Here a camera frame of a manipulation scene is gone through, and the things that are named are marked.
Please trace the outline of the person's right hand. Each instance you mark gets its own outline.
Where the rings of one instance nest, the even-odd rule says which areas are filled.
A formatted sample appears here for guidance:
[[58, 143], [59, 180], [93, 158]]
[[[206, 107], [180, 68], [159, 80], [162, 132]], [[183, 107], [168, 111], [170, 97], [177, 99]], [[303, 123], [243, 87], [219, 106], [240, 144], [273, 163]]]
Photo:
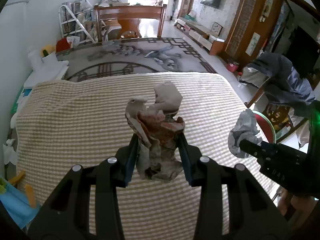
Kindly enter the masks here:
[[296, 230], [303, 226], [318, 204], [319, 200], [315, 200], [314, 197], [297, 197], [282, 188], [277, 208], [290, 230]]

